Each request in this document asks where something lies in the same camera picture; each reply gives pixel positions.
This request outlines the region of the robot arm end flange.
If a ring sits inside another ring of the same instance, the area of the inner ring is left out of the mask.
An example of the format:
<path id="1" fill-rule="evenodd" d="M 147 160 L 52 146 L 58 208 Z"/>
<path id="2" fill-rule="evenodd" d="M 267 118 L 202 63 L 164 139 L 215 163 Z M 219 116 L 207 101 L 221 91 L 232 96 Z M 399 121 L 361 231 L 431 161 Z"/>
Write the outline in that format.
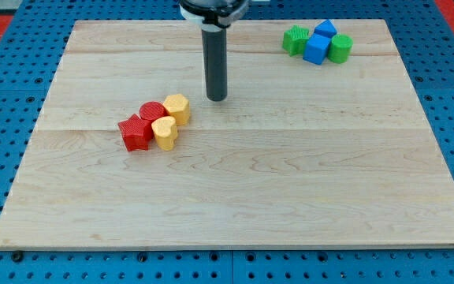
<path id="1" fill-rule="evenodd" d="M 217 28 L 228 28 L 248 11 L 249 0 L 179 0 L 186 20 Z"/>

